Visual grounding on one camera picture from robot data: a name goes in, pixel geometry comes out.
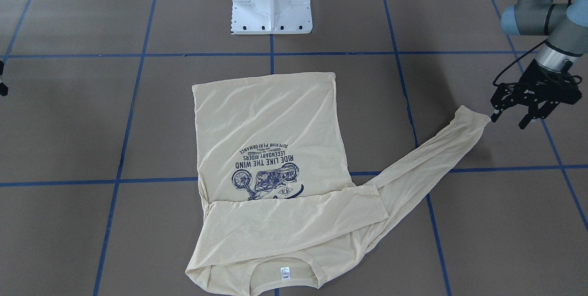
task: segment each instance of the clothing tag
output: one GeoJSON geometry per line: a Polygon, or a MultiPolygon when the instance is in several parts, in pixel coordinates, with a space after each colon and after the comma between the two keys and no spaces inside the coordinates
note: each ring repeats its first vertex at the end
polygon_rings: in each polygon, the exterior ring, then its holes
{"type": "Polygon", "coordinates": [[[290,280],[290,268],[289,267],[282,267],[280,269],[282,273],[282,280],[290,280]]]}

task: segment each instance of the brown floor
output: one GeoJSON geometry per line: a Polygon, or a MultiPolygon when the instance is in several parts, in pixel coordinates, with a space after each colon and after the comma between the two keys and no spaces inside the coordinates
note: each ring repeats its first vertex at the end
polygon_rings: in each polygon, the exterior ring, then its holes
{"type": "MultiPolygon", "coordinates": [[[[312,34],[269,37],[230,35],[231,0],[0,0],[0,295],[207,295],[184,274],[191,85],[336,72],[361,184],[459,105],[492,113],[494,76],[543,40],[511,47],[497,12],[515,1],[312,0],[312,34]]],[[[264,296],[588,294],[587,110],[524,131],[508,110],[355,269],[264,296]]]]}

